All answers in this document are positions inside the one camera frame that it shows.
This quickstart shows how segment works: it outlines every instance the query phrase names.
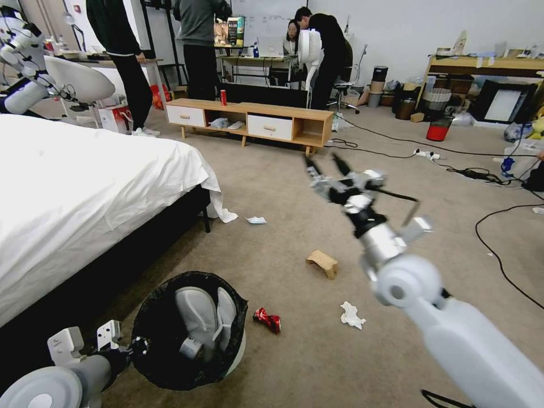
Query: white sneaker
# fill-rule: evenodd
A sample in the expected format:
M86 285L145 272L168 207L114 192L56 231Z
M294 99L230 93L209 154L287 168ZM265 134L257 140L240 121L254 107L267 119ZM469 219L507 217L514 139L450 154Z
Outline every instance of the white sneaker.
M153 137L160 136L160 132L158 130L151 130L151 129L146 128L145 126L143 127L142 130L143 130L144 133L146 133L149 136L153 136Z
M132 131L132 136L147 136L147 134L145 134L143 129L139 127L138 129Z
M217 297L217 318L218 323L223 327L219 347L225 351L231 340L231 325L236 317L236 305L227 291L221 287L217 289Z
M218 329L215 303L204 290L186 286L176 291L176 305L187 329L187 336L201 342L205 348L205 360L213 357Z

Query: drawer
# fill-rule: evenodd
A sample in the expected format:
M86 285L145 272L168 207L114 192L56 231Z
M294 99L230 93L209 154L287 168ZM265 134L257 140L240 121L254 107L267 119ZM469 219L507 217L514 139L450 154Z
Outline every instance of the drawer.
M248 115L249 135L290 141L292 140L292 130L292 119L278 119L268 116Z
M202 109L173 107L166 105L168 122L179 125L206 127L204 123L204 112Z

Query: wooden cabinet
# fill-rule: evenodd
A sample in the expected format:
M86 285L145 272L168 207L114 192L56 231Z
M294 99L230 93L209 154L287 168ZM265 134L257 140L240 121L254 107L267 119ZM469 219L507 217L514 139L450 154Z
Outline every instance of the wooden cabinet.
M306 146L306 155L311 148L323 147L330 138L333 112L326 110L301 109L253 103L229 103L226 106L218 101L195 99L176 99L167 103L168 121L182 125L181 134L185 138L185 126L214 129L209 122L218 117L230 122L243 121L239 129L221 129L242 136L245 146L248 136L273 139Z

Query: whiteboard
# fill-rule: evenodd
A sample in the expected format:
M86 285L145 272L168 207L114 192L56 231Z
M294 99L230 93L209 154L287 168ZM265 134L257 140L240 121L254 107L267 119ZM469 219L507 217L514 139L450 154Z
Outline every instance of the whiteboard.
M289 20L304 3L301 0L232 0L232 14L245 16L244 45L259 36L285 37Z

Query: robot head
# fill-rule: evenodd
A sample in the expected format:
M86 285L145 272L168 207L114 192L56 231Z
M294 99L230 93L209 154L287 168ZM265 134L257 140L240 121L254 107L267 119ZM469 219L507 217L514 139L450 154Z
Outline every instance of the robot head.
M3 7L9 7L18 12L22 12L21 4L19 0L0 0L0 9Z

